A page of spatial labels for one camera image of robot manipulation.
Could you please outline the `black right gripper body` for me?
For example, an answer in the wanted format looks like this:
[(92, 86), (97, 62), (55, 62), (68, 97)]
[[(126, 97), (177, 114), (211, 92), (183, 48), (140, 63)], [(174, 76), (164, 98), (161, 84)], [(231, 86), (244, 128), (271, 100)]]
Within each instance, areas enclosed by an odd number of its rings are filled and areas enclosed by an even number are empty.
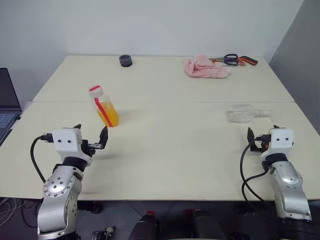
[(257, 137), (253, 136), (250, 138), (250, 142), (251, 142), (250, 151), (256, 152), (256, 153), (263, 153), (268, 149), (270, 141), (271, 141), (270, 134), (263, 134)]

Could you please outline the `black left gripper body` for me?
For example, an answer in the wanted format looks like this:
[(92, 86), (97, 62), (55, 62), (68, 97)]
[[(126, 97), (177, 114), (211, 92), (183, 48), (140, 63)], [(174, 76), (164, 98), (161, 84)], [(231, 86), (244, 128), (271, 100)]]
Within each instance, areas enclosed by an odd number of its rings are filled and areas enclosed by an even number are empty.
[(103, 150), (104, 145), (100, 143), (89, 143), (88, 140), (83, 139), (81, 144), (81, 150), (84, 154), (92, 157), (96, 150)]

